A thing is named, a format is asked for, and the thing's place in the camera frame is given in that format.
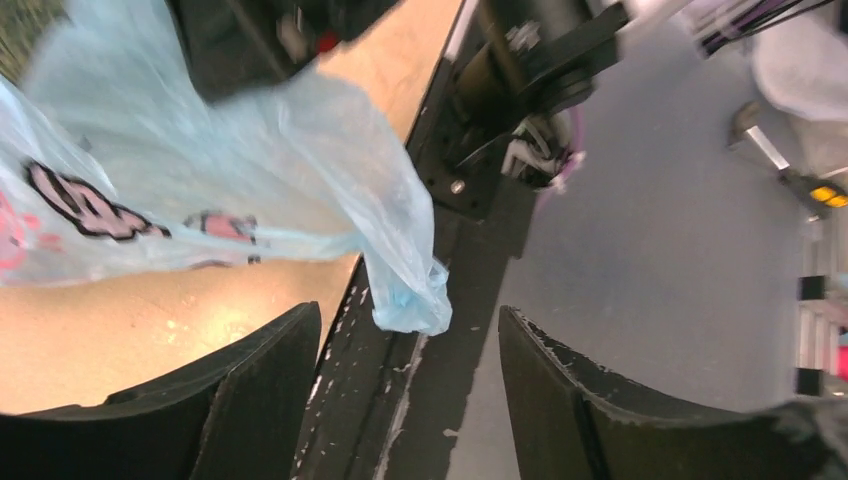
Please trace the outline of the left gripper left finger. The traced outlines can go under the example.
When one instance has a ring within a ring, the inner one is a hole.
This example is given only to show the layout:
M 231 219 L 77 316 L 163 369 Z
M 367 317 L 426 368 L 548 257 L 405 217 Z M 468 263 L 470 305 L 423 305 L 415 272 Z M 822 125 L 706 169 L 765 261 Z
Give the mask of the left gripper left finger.
M 1 419 L 5 479 L 285 479 L 321 338 L 316 303 L 170 373 Z

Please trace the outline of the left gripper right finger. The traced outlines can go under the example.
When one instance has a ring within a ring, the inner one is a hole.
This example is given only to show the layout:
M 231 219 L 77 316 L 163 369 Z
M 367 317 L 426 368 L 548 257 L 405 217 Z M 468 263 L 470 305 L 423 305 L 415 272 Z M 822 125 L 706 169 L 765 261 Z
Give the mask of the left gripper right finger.
M 499 313 L 500 363 L 524 479 L 843 479 L 847 404 L 738 413 L 664 394 Z

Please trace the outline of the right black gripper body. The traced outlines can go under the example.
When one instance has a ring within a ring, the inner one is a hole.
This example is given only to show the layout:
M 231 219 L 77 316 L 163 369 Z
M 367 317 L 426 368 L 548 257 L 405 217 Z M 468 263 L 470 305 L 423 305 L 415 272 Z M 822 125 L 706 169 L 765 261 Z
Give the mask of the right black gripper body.
M 168 0 L 189 78 L 218 102 L 282 84 L 318 56 L 356 41 L 394 0 Z

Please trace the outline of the light blue plastic bag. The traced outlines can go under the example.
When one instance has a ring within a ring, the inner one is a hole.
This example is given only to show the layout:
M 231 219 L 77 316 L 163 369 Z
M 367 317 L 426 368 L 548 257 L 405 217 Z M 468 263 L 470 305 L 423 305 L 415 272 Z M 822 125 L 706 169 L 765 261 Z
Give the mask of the light blue plastic bag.
M 360 253 L 384 330 L 450 323 L 431 197 L 385 116 L 308 70 L 218 105 L 162 1 L 70 1 L 1 85 L 1 282 Z

